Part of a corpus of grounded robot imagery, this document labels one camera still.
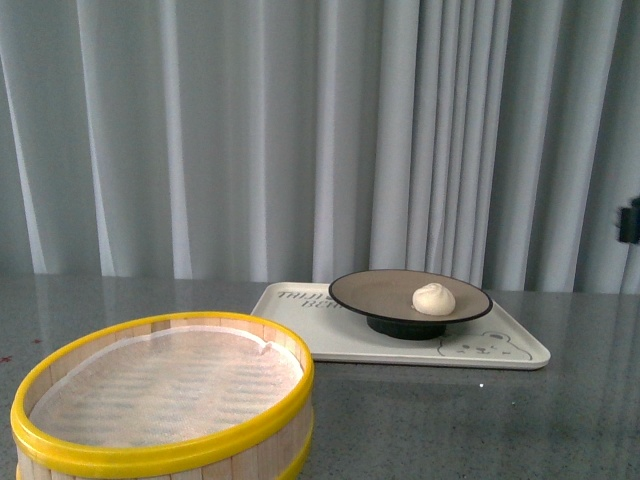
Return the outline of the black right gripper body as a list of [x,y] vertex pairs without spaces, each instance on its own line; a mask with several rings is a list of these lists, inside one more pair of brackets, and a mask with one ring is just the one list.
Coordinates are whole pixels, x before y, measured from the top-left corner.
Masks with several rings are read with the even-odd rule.
[[640,197],[633,198],[628,206],[618,209],[618,234],[620,243],[638,244],[640,240]]

